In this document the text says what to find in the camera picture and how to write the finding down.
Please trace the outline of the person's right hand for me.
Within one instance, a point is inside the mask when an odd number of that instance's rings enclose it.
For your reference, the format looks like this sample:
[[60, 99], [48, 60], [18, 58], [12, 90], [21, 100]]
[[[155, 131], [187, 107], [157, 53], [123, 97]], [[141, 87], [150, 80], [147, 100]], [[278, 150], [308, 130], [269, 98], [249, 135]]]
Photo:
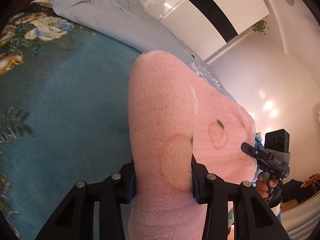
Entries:
[[268, 188], [277, 187], [279, 184], [279, 180], [272, 179], [272, 180], [269, 180], [267, 184], [264, 183], [263, 180], [264, 180], [263, 173], [258, 174], [257, 181], [255, 183], [256, 184], [255, 189], [257, 190], [257, 192], [260, 194], [262, 198], [267, 198], [269, 196]]

